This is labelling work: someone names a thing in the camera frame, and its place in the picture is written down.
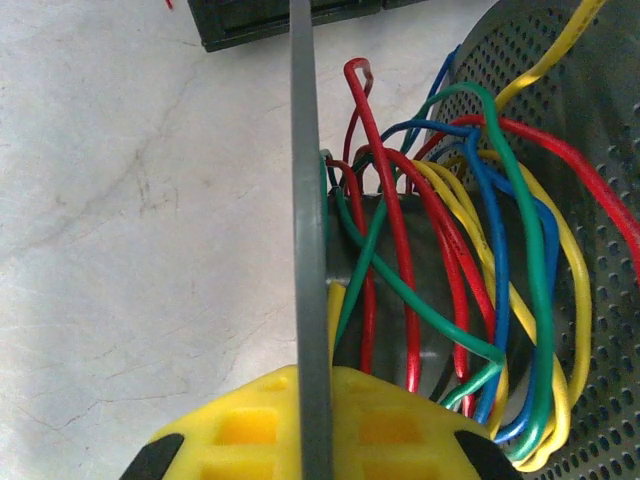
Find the green wire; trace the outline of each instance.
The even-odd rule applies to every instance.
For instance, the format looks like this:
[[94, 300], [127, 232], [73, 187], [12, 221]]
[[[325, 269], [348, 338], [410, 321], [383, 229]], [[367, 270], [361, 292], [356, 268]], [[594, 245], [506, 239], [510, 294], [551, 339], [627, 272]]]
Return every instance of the green wire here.
[[[522, 177], [513, 150], [511, 150], [500, 128], [495, 101], [486, 89], [470, 82], [451, 85], [427, 99], [414, 118], [424, 118], [432, 105], [455, 93], [463, 91], [474, 93], [482, 102], [487, 124], [487, 133], [493, 146], [500, 153], [507, 176], [513, 185], [526, 234], [529, 288], [536, 316], [537, 376], [531, 419], [525, 431], [518, 438], [516, 445], [507, 453], [509, 459], [515, 462], [526, 458], [538, 445], [551, 413], [551, 377], [553, 373], [554, 353], [553, 317], [543, 261], [544, 242], [531, 192]], [[409, 142], [409, 133], [410, 132], [407, 131], [403, 146]]]
[[[349, 283], [351, 284], [351, 282], [355, 282], [355, 285], [361, 285], [364, 281], [365, 275], [367, 274], [369, 264], [373, 264], [373, 267], [378, 271], [382, 278], [384, 278], [391, 288], [400, 295], [413, 310], [415, 310], [421, 319], [435, 327], [443, 335], [446, 335], [453, 341], [465, 347], [467, 350], [489, 360], [489, 363], [471, 377], [467, 383], [457, 386], [449, 392], [446, 398], [441, 402], [444, 407], [448, 409], [453, 408], [460, 400], [462, 400], [462, 398], [478, 391], [486, 382], [489, 381], [490, 378], [502, 371], [505, 362], [504, 354], [499, 348], [459, 329], [456, 325], [424, 303], [422, 299], [375, 253], [376, 240], [387, 215], [386, 205], [376, 210], [376, 213], [371, 220], [371, 225], [369, 226], [371, 233], [364, 238], [351, 218], [342, 189], [338, 187], [335, 191], [340, 220], [351, 239], [361, 247], [360, 257], [358, 258], [358, 262], [356, 263]], [[360, 289], [348, 289], [345, 294], [342, 311], [340, 312], [340, 320], [338, 322], [336, 343], [344, 333], [351, 316], [351, 312], [353, 311], [355, 301], [358, 298], [359, 290]]]

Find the floor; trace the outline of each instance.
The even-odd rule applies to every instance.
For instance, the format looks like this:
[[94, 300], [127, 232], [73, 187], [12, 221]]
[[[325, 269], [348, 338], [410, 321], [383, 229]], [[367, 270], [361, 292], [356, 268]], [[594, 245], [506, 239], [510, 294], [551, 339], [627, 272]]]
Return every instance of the floor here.
[[[175, 3], [3, 2], [2, 479], [117, 478], [162, 425], [296, 361], [288, 38], [205, 54]], [[492, 3], [316, 28], [322, 147], [345, 61], [371, 60], [381, 125], [406, 119]]]

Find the yellow plastic part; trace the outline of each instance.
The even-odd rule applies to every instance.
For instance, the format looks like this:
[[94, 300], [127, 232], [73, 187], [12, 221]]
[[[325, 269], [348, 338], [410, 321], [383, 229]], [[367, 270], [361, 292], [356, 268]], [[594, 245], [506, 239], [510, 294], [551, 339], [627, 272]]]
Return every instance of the yellow plastic part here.
[[[281, 368], [157, 432], [185, 437], [163, 480], [301, 478], [297, 377]], [[335, 479], [479, 479], [454, 432], [484, 427], [375, 377], [333, 367], [333, 421]]]

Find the gray perforated panel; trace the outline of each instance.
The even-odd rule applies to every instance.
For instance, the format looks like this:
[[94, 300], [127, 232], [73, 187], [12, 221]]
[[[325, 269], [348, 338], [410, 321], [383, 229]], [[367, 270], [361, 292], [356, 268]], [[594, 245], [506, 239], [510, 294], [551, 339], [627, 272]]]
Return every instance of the gray perforated panel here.
[[[502, 0], [462, 45], [456, 81], [497, 93], [530, 68], [560, 33], [577, 1]], [[640, 14], [637, 0], [610, 0], [556, 67], [507, 105], [504, 114], [552, 132], [584, 152], [636, 213], [640, 207]], [[438, 119], [478, 113], [470, 95], [447, 100]], [[572, 412], [567, 445], [526, 476], [539, 480], [640, 478], [640, 296], [629, 250], [572, 170], [526, 141], [508, 137], [573, 228], [592, 274], [591, 372]], [[562, 259], [558, 302], [573, 318], [574, 298]], [[571, 371], [574, 324], [556, 325], [557, 353]]]

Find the wire bundle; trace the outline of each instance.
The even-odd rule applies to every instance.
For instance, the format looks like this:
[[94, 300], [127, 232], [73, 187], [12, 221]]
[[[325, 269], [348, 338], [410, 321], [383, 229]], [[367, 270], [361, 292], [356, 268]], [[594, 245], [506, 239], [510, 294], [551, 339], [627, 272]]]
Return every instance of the wire bundle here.
[[[416, 392], [419, 386], [419, 321], [422, 320], [455, 342], [453, 361], [458, 385], [440, 403], [447, 408], [461, 405], [463, 414], [473, 416], [487, 425], [496, 442], [514, 440], [507, 455], [521, 471], [541, 468], [549, 455], [567, 440], [570, 411], [584, 388], [589, 370], [591, 286], [585, 260], [566, 220], [531, 172], [517, 161], [503, 132], [535, 142], [575, 171], [629, 244], [636, 275], [640, 274], [640, 224], [575, 148], [549, 133], [499, 117], [498, 114], [522, 88], [535, 82], [562, 58], [604, 3], [604, 0], [583, 0], [565, 30], [540, 61], [513, 80], [495, 99], [487, 90], [473, 83], [454, 84], [438, 92], [456, 49], [445, 60], [427, 100], [415, 117], [390, 127], [382, 134], [368, 104], [373, 87], [369, 62], [364, 58], [351, 60], [345, 65], [344, 74], [355, 101], [355, 109], [345, 135], [343, 158], [334, 160], [329, 155], [324, 158], [340, 220], [351, 240], [360, 248], [340, 310], [336, 344], [362, 292], [364, 330], [361, 369], [371, 373], [377, 310], [373, 280], [375, 270], [405, 303], [407, 389]], [[358, 70], [364, 74], [364, 86], [358, 79]], [[434, 104], [459, 92], [476, 95], [481, 100], [483, 115], [466, 115], [451, 124], [425, 119]], [[360, 147], [352, 161], [351, 141], [358, 120], [362, 122], [368, 145]], [[407, 154], [421, 130], [433, 133], [414, 156], [415, 160], [411, 160]], [[400, 150], [384, 146], [389, 137], [401, 131], [405, 132], [405, 138]], [[495, 150], [478, 149], [478, 140], [483, 131]], [[446, 136], [457, 137], [457, 140], [434, 151]], [[457, 150], [460, 155], [443, 165], [435, 163], [451, 149]], [[484, 160], [500, 162], [506, 177], [489, 167]], [[363, 172], [370, 164], [374, 165], [380, 178], [382, 198], [367, 225], [362, 207]], [[478, 184], [487, 210], [491, 247], [469, 194], [460, 178], [450, 170], [456, 165], [466, 164]], [[340, 181], [336, 178], [335, 169], [342, 172]], [[463, 168], [459, 168], [458, 174], [463, 171]], [[407, 193], [419, 195], [436, 234], [452, 292], [453, 322], [427, 305], [415, 292], [414, 268], [396, 187], [401, 174], [407, 179]], [[508, 244], [496, 190], [513, 198], [520, 211], [526, 235], [533, 311], [510, 282]], [[470, 239], [479, 265], [476, 265], [470, 246], [454, 222], [454, 217]], [[381, 227], [386, 220], [391, 225], [398, 273], [375, 252]], [[575, 362], [568, 381], [554, 354], [553, 344], [551, 305], [560, 250], [569, 263], [576, 302]], [[469, 333], [467, 286], [481, 312], [486, 341]], [[513, 422], [502, 425], [509, 390], [505, 352], [512, 312], [535, 349], [524, 405]], [[471, 353], [486, 360], [477, 372], [470, 369]]]

